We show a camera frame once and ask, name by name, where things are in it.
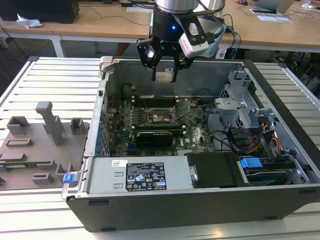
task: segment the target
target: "white paper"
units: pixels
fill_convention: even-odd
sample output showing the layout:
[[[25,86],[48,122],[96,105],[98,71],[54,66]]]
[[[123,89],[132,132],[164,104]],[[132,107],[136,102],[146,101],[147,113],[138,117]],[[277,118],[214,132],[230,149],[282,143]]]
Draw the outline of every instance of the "white paper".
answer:
[[[27,19],[27,18],[20,16],[19,14],[17,14],[17,16],[18,16],[18,19],[16,20],[16,22],[21,27],[24,27],[26,29],[42,26],[40,20],[38,20],[38,19],[30,20],[30,19]]]
[[[261,20],[261,21],[267,21],[267,22],[278,22],[278,20],[273,17],[273,16],[258,16],[258,18]]]
[[[257,16],[264,22],[278,22],[278,23],[292,23],[287,17],[273,17],[273,16]]]
[[[111,167],[112,168],[123,168],[126,167],[128,160],[112,160]]]
[[[289,18],[287,17],[275,17],[277,20],[282,21],[282,22],[291,22]]]
[[[152,14],[154,12],[154,9],[147,9],[143,7],[138,7],[138,6],[128,6],[126,8],[126,11],[129,13],[147,13],[147,14]]]

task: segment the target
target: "computer case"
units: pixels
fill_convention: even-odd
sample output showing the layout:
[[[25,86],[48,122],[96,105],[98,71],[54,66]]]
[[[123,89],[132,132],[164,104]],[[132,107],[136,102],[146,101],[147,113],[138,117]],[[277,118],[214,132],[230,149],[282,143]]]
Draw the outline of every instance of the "computer case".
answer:
[[[72,24],[79,13],[78,0],[1,0],[0,17],[17,20],[17,14],[26,19]]]

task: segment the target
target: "motherboard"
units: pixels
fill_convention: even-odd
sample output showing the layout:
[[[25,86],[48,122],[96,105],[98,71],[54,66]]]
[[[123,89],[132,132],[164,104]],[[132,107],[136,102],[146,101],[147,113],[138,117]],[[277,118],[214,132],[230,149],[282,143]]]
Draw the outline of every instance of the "motherboard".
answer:
[[[116,100],[109,104],[105,128],[111,157],[183,156],[213,152],[207,104]]]

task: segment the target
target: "green circuit board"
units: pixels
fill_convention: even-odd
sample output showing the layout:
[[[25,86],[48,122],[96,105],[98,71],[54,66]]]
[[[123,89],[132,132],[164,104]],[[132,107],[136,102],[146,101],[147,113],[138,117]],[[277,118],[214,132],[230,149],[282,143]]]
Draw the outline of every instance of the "green circuit board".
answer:
[[[129,101],[117,102],[109,111],[107,129],[111,157],[183,156],[186,153],[213,152],[215,146],[210,138],[206,118],[206,106],[190,107],[183,99],[176,107],[135,107]],[[133,126],[183,127],[183,135],[174,136],[172,145],[167,147],[138,147]]]

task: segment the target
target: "wooden desk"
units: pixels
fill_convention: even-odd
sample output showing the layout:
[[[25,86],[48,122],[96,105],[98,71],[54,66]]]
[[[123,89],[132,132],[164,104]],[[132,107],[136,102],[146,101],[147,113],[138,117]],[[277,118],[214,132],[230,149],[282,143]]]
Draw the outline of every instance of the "wooden desk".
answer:
[[[320,52],[320,12],[303,10],[301,2],[295,2],[290,9],[283,13],[288,15],[292,12],[311,14],[314,19],[304,18],[298,14],[287,16],[292,23],[261,21],[249,9],[233,0],[226,0],[223,14],[230,14],[233,18],[234,29],[242,38],[240,48],[260,49],[290,52]],[[226,23],[231,26],[229,16],[225,16]],[[219,46],[220,51],[230,47],[233,37],[226,33]]]
[[[100,7],[81,3],[79,5],[80,12],[74,22],[72,24],[59,23],[53,30],[54,34],[130,39],[147,38],[149,36],[150,13],[127,12],[127,8],[121,7],[121,5]]]
[[[127,12],[127,8],[120,5],[95,6],[84,3],[79,5],[81,6],[80,12],[73,24],[44,22],[42,27],[30,29],[20,27],[14,21],[1,21],[1,25],[14,38],[52,40],[58,57],[65,56],[61,47],[61,40],[135,43],[138,38],[148,37],[151,20],[150,13]],[[301,8],[301,3],[295,2],[293,6]],[[249,11],[249,8],[249,5],[242,6],[233,0],[226,0],[226,6],[223,10],[224,14],[232,15],[234,29],[241,35],[240,48],[320,52],[320,12],[291,7],[285,15],[290,14],[292,11],[303,12],[313,15],[314,19],[304,18],[300,20],[297,18],[301,16],[293,14],[289,17],[292,23],[282,23],[261,21]],[[98,13],[106,18],[101,19]],[[231,25],[230,18],[226,16],[225,19],[226,23]],[[6,37],[6,34],[1,29],[0,37]],[[221,52],[225,52],[232,41],[232,35],[226,33],[219,46],[217,56],[221,56]]]
[[[79,5],[79,15],[73,24],[42,22],[43,26],[29,29],[19,26],[15,21],[1,20],[0,24],[13,38],[51,40],[56,55],[60,58],[65,56],[62,40],[135,43],[137,39],[147,38],[149,35],[150,13],[127,12],[127,8],[121,5]],[[7,37],[2,29],[0,37]]]

